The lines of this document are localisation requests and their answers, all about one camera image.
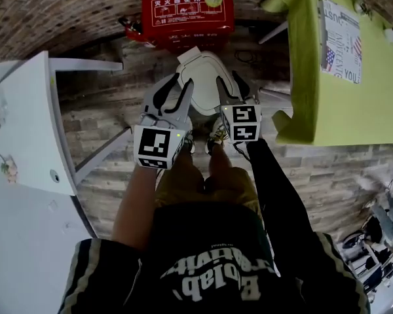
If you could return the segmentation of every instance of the shoe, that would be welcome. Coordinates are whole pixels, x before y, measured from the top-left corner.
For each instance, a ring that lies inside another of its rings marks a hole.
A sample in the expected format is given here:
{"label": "shoe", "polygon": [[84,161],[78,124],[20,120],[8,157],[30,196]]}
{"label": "shoe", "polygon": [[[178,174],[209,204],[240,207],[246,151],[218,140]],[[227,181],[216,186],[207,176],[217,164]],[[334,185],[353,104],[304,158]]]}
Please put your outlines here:
{"label": "shoe", "polygon": [[183,145],[187,146],[190,154],[193,154],[195,152],[195,143],[194,143],[194,137],[192,136],[193,125],[192,125],[191,118],[189,116],[187,117],[186,122],[189,123],[191,129],[189,129],[189,131],[187,132]]}
{"label": "shoe", "polygon": [[376,202],[377,202],[377,199],[372,199],[371,201],[367,202],[364,207],[365,208],[372,208]]}
{"label": "shoe", "polygon": [[219,144],[224,147],[224,141],[229,138],[229,134],[225,129],[223,121],[221,117],[219,117],[212,127],[212,132],[207,138],[207,142],[205,143],[205,153],[211,155],[212,147],[214,144]]}

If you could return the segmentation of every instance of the green desk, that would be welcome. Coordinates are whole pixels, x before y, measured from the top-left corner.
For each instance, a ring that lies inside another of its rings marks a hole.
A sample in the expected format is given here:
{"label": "green desk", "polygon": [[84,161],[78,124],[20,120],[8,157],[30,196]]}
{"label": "green desk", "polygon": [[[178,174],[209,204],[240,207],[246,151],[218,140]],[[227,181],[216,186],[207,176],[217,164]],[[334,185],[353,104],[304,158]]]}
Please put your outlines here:
{"label": "green desk", "polygon": [[[354,12],[354,0],[332,0]],[[293,73],[293,117],[278,111],[273,120],[279,143],[359,145],[393,143],[393,43],[391,27],[376,12],[359,16],[362,82],[353,84],[320,70],[317,0],[266,0],[267,12],[288,11]]]}

